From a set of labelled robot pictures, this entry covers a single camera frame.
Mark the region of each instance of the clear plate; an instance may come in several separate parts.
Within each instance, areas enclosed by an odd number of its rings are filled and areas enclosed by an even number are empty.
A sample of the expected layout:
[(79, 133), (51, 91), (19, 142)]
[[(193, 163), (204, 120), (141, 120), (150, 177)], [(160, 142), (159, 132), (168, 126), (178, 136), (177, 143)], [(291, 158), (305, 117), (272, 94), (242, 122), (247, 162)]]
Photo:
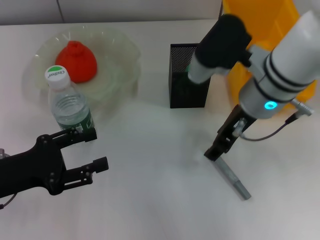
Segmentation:
[(49, 40), (36, 52), (28, 66), (27, 78), (34, 81), (42, 92), (49, 87), (45, 71), (55, 64), (59, 52), (69, 41), (80, 41), (87, 46), (97, 60), (97, 74), (89, 82), (77, 84), (85, 94), (90, 108), (119, 98), (134, 88), (140, 77), (140, 51), (122, 32), (109, 27), (84, 24), (64, 30)]

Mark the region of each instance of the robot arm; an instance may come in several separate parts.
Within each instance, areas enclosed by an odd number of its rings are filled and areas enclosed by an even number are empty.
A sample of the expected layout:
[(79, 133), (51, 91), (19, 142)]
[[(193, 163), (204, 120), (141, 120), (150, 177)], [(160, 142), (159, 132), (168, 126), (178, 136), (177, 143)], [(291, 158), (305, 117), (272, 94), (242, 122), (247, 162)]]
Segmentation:
[(52, 135), (41, 135), (30, 150), (12, 156), (2, 151), (0, 159), (0, 198), (31, 188), (43, 187), (51, 195), (64, 190), (92, 184), (92, 173), (107, 170), (106, 157), (87, 165), (66, 169), (61, 149), (70, 145), (97, 139), (96, 130), (79, 132), (66, 129)]
[[(218, 130), (212, 147), (204, 154), (212, 161), (227, 153), (237, 140), (238, 135), (234, 131), (240, 121), (244, 132), (256, 119), (269, 119), (286, 104), (297, 104), (297, 94), (320, 76), (320, 20), (312, 11), (305, 13), (271, 52), (255, 45), (247, 51), (251, 38), (235, 16), (224, 15), (216, 25), (193, 54), (189, 79), (200, 84), (214, 73), (223, 72), (222, 69), (228, 72), (236, 62), (247, 67), (253, 77), (240, 90), (239, 105), (233, 109)], [(219, 38), (219, 41), (213, 41), (214, 38)]]

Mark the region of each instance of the plastic water bottle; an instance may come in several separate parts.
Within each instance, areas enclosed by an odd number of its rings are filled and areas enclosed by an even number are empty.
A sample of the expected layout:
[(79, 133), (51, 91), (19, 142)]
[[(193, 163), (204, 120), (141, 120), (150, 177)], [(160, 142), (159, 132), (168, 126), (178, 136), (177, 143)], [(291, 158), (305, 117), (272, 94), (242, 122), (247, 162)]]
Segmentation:
[(44, 75), (50, 87), (49, 106), (60, 128), (75, 127), (79, 131), (94, 128), (86, 98), (71, 82), (67, 70), (63, 66), (54, 65)]

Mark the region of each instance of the cable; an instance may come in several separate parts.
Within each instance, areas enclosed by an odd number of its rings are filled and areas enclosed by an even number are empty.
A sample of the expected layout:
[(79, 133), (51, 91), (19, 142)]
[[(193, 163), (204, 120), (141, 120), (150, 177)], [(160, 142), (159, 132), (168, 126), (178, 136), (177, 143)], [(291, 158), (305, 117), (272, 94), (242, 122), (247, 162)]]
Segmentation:
[(268, 138), (271, 138), (273, 137), (274, 135), (276, 135), (278, 132), (280, 132), (285, 126), (287, 126), (288, 124), (285, 123), (283, 124), (281, 127), (279, 127), (275, 132), (271, 133), (270, 135), (268, 136), (265, 136), (265, 137), (261, 137), (261, 138), (257, 138), (257, 139), (254, 139), (254, 138), (247, 138), (246, 136), (244, 136), (243, 134), (240, 135), (240, 138), (244, 139), (244, 140), (247, 140), (247, 141), (251, 141), (251, 142), (259, 142), (259, 141), (262, 141), (262, 140), (266, 140)]
[(10, 199), (9, 201), (7, 201), (5, 204), (0, 204), (0, 210), (4, 209), (6, 206), (8, 206), (9, 203), (12, 202), (12, 200), (17, 196), (17, 193), (15, 193)]
[(262, 141), (262, 140), (266, 140), (268, 138), (271, 138), (273, 137), (274, 135), (276, 135), (278, 132), (280, 132), (285, 126), (289, 125), (290, 123), (294, 122), (295, 120), (297, 120), (298, 118), (300, 118), (302, 115), (299, 113), (299, 111), (295, 112), (294, 114), (292, 114), (290, 117), (288, 117), (286, 120), (285, 120), (285, 123), (279, 127), (275, 132), (271, 133), (270, 135), (268, 136), (265, 136), (265, 137), (261, 137), (261, 138), (257, 138), (257, 139), (254, 139), (254, 138), (248, 138), (246, 137), (243, 133), (240, 134), (240, 138), (244, 139), (244, 140), (247, 140), (247, 141), (251, 141), (251, 142), (259, 142), (259, 141)]

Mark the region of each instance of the bottle cap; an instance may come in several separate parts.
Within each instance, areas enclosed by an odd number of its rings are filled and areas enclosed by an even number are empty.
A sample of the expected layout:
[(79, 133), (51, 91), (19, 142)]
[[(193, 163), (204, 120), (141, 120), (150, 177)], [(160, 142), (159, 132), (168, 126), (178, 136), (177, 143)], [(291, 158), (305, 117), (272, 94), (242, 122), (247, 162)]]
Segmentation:
[(60, 65), (49, 67), (44, 74), (51, 89), (61, 90), (70, 85), (70, 77), (67, 70)]

